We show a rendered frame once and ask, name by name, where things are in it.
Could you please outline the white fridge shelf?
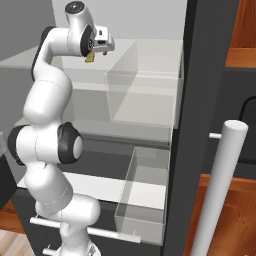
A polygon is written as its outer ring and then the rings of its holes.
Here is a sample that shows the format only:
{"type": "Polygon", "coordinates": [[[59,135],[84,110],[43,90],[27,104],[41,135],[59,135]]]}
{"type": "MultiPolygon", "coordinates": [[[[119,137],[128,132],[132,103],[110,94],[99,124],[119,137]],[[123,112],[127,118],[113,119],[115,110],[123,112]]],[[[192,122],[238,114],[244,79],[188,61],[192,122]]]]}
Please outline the white fridge shelf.
{"type": "Polygon", "coordinates": [[[73,192],[108,202],[163,210],[166,187],[137,181],[126,181],[64,172],[73,192]]]}

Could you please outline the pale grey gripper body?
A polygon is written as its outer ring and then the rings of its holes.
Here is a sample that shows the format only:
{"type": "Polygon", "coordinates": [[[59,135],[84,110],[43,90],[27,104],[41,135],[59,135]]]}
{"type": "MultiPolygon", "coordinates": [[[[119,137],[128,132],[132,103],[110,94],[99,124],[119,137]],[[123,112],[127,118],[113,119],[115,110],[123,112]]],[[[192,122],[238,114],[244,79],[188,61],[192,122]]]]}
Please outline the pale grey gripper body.
{"type": "Polygon", "coordinates": [[[97,28],[94,39],[94,52],[109,52],[115,50],[114,39],[107,28],[97,28]]]}

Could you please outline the dark grey freezer drawer front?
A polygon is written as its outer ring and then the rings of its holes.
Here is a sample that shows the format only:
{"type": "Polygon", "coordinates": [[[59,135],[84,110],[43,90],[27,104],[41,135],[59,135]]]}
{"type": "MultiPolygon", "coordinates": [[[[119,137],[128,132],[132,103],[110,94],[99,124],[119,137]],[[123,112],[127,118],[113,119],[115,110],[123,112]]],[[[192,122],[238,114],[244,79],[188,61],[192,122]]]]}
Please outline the dark grey freezer drawer front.
{"type": "MultiPolygon", "coordinates": [[[[11,199],[19,220],[31,244],[35,256],[45,256],[43,249],[50,247],[57,250],[61,246],[61,238],[57,228],[45,227],[30,223],[36,216],[35,200],[23,188],[18,188],[11,199]]],[[[115,231],[114,213],[116,203],[100,202],[101,215],[93,225],[94,228],[115,231]]],[[[93,236],[92,241],[98,246],[102,256],[160,256],[161,247],[145,243],[130,243],[115,239],[93,236]]]]}

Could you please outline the large clear fridge bin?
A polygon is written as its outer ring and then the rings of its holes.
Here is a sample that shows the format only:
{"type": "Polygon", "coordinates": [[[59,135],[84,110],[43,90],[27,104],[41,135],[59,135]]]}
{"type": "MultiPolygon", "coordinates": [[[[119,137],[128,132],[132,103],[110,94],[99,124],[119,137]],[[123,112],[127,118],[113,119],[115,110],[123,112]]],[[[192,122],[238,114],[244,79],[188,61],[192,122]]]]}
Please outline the large clear fridge bin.
{"type": "Polygon", "coordinates": [[[111,120],[170,127],[183,82],[183,42],[135,39],[105,74],[111,120]]]}

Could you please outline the wooden cupboard run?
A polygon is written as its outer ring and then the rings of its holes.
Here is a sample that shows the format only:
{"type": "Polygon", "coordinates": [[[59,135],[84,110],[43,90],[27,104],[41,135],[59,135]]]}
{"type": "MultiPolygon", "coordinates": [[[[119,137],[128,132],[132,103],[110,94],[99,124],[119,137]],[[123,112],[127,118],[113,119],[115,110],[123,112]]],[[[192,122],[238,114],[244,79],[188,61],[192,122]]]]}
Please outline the wooden cupboard run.
{"type": "Polygon", "coordinates": [[[0,229],[21,234],[25,233],[11,201],[8,201],[0,210],[0,229]]]}
{"type": "Polygon", "coordinates": [[[256,0],[239,0],[226,66],[256,68],[256,0]]]}
{"type": "Polygon", "coordinates": [[[256,256],[256,180],[232,179],[207,256],[256,256]]]}

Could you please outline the black wall oven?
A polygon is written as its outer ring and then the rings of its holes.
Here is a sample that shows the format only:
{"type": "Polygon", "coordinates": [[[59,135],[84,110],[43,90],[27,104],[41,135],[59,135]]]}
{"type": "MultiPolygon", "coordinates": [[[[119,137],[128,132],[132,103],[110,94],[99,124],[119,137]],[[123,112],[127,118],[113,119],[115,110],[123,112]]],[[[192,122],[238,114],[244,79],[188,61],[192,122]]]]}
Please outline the black wall oven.
{"type": "Polygon", "coordinates": [[[219,133],[226,120],[249,126],[234,176],[256,180],[256,69],[224,70],[210,131],[219,133]]]}

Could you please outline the small clear fridge bin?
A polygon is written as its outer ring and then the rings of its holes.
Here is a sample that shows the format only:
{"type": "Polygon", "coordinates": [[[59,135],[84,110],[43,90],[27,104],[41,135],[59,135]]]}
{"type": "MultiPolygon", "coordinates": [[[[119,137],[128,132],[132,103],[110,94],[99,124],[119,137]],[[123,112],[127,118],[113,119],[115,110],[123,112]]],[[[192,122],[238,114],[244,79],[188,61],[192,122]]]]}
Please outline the small clear fridge bin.
{"type": "Polygon", "coordinates": [[[161,245],[166,222],[170,151],[135,147],[115,212],[116,229],[161,245]]]}

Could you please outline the dark grey fridge door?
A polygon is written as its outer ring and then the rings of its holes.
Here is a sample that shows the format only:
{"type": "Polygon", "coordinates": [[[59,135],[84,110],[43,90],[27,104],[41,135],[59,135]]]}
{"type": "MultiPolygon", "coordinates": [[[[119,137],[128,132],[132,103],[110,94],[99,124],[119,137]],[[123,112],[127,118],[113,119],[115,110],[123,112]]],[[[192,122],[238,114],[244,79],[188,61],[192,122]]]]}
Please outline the dark grey fridge door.
{"type": "Polygon", "coordinates": [[[183,256],[239,0],[188,0],[184,89],[160,256],[183,256]]]}

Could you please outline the open grey fridge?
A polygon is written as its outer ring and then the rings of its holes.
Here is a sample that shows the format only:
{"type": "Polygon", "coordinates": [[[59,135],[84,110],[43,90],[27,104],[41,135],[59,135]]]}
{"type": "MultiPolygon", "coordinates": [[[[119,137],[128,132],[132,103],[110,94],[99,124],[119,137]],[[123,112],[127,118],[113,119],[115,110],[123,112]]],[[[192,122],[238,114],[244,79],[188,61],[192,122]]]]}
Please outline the open grey fridge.
{"type": "MultiPolygon", "coordinates": [[[[22,108],[32,86],[30,68],[42,31],[65,27],[71,0],[0,0],[0,131],[24,124],[22,108]]],[[[93,63],[79,57],[56,57],[55,66],[72,79],[74,90],[64,118],[82,133],[80,160],[63,172],[125,180],[135,147],[169,150],[178,126],[117,123],[111,120],[105,74],[135,39],[182,41],[187,0],[82,0],[96,24],[110,29],[114,52],[93,63]]]]}

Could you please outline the dark grey counter block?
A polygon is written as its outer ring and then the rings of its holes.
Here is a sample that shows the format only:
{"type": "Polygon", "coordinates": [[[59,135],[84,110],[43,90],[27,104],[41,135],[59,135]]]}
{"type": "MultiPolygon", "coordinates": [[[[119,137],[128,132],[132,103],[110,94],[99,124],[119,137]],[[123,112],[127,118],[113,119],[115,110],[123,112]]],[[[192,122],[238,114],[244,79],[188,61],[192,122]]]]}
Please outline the dark grey counter block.
{"type": "Polygon", "coordinates": [[[0,132],[0,210],[17,190],[16,181],[5,156],[6,152],[7,144],[4,133],[0,132]]]}

